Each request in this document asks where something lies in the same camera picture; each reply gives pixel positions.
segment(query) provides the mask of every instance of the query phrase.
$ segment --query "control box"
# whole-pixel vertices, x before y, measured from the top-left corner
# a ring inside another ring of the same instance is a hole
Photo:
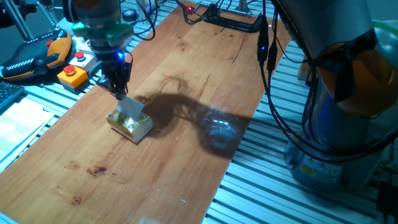
[[[57,76],[64,89],[72,93],[78,94],[88,84],[86,71],[73,65],[66,66]]]
[[[70,60],[69,64],[83,69],[88,73],[95,65],[96,60],[94,55],[85,54],[82,51],[76,52],[75,56]]]

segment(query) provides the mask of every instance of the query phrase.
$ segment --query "blue led light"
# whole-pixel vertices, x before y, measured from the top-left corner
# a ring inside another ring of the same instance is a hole
[[[123,54],[123,53],[118,52],[118,56],[119,56],[120,60],[123,60],[123,59],[124,59],[124,54]]]

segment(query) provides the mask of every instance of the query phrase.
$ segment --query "yellow button base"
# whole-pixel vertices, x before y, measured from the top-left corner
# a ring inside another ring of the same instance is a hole
[[[62,71],[57,76],[63,85],[69,86],[70,88],[74,89],[76,89],[86,80],[88,80],[86,71],[76,66],[74,72],[67,74],[64,71]]]

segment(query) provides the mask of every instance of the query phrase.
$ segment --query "wood grain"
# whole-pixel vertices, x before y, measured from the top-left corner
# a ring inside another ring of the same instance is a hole
[[[93,87],[0,174],[0,212],[18,223],[200,223],[264,92],[257,37],[188,26],[174,10],[132,51],[128,95],[146,104],[149,136],[135,145],[114,132],[105,116],[117,102]]]

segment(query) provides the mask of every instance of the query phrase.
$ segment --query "white paper sheet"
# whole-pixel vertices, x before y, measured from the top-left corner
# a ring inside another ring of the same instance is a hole
[[[144,106],[144,104],[125,96],[122,100],[118,101],[118,107],[116,110],[124,113],[134,121],[138,121],[138,117],[141,114],[142,109],[144,109]]]
[[[13,104],[0,116],[0,162],[52,117],[42,105],[27,98]]]

